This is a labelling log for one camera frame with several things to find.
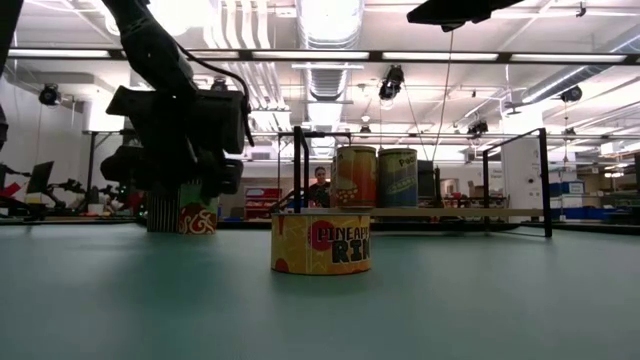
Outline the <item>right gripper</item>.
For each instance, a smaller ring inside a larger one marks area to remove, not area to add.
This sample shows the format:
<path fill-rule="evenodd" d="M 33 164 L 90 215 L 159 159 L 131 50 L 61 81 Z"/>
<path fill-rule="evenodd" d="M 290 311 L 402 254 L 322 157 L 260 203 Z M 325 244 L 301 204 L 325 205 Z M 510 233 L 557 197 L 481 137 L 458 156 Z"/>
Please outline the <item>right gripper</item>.
<path fill-rule="evenodd" d="M 407 13 L 412 24 L 440 26 L 443 31 L 452 31 L 468 20 L 480 23 L 491 18 L 494 11 L 506 9 L 522 0 L 472 0 L 468 4 L 468 17 L 462 2 L 424 2 Z"/>

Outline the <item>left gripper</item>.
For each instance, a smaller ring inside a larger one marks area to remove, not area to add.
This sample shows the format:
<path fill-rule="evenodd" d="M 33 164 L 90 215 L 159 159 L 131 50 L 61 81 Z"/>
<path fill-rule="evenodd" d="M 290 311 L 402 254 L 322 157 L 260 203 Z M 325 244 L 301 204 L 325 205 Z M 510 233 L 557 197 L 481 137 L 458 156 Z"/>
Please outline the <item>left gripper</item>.
<path fill-rule="evenodd" d="M 129 118 L 144 148 L 118 147 L 100 164 L 106 180 L 141 190 L 171 189 L 169 173 L 151 151 L 180 151 L 190 144 L 202 148 L 196 151 L 200 196 L 237 193 L 244 166 L 224 152 L 242 153 L 248 137 L 248 102 L 242 92 L 198 90 L 172 96 L 120 87 L 107 113 Z"/>

